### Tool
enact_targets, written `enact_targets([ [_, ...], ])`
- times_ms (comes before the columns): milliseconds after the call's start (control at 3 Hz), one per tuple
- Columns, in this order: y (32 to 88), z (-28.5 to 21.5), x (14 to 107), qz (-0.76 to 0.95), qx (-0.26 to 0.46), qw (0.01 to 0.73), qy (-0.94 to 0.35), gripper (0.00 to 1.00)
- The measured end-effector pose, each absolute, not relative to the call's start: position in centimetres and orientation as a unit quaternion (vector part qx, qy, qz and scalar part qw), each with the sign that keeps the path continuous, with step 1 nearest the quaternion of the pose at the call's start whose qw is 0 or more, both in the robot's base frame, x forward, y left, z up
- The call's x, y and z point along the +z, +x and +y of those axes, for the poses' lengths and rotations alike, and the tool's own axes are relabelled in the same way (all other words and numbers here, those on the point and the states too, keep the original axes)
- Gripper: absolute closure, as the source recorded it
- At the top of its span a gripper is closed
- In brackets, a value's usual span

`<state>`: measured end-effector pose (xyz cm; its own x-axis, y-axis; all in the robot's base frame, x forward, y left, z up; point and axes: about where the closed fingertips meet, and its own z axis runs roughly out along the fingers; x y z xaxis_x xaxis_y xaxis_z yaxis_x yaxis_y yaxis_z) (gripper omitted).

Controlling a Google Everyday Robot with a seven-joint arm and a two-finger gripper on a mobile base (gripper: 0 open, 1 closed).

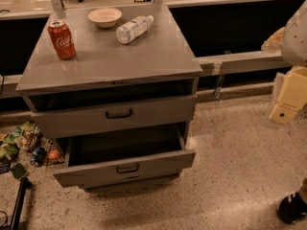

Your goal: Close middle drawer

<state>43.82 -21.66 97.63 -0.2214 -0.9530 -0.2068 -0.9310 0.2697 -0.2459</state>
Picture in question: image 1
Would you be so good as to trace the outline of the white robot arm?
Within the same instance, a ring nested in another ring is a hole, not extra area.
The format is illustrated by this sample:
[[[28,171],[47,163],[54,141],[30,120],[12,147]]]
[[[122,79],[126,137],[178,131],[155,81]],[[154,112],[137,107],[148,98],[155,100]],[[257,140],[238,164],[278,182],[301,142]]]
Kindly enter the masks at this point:
[[[274,100],[269,120],[289,123],[307,104],[307,1],[289,19],[286,26],[272,34],[261,46],[268,53],[280,52],[292,65],[286,74],[274,80]]]

